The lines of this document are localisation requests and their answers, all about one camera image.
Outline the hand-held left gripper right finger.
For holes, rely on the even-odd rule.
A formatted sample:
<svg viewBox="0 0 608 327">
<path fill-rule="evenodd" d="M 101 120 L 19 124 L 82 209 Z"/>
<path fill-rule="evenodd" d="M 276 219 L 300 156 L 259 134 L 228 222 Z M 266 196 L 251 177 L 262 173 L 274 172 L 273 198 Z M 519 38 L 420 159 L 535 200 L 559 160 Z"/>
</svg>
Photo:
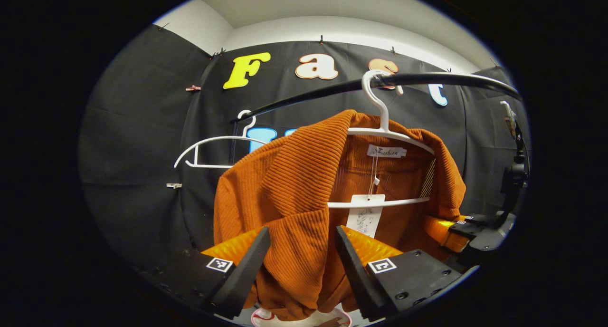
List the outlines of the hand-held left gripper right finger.
<svg viewBox="0 0 608 327">
<path fill-rule="evenodd" d="M 420 249 L 391 257 L 374 256 L 364 265 L 344 228 L 336 229 L 337 252 L 360 314 L 368 321 L 417 314 L 479 269 L 473 266 L 460 273 Z"/>
</svg>

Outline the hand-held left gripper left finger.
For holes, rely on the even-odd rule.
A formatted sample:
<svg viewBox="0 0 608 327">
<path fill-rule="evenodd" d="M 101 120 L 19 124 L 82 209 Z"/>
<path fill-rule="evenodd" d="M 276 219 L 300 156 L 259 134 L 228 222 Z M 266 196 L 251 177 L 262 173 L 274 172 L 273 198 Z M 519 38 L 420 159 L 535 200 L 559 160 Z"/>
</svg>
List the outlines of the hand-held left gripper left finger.
<svg viewBox="0 0 608 327">
<path fill-rule="evenodd" d="M 233 319 L 245 306 L 271 244 L 268 227 L 254 228 L 204 252 L 170 255 L 137 273 L 178 303 Z"/>
</svg>

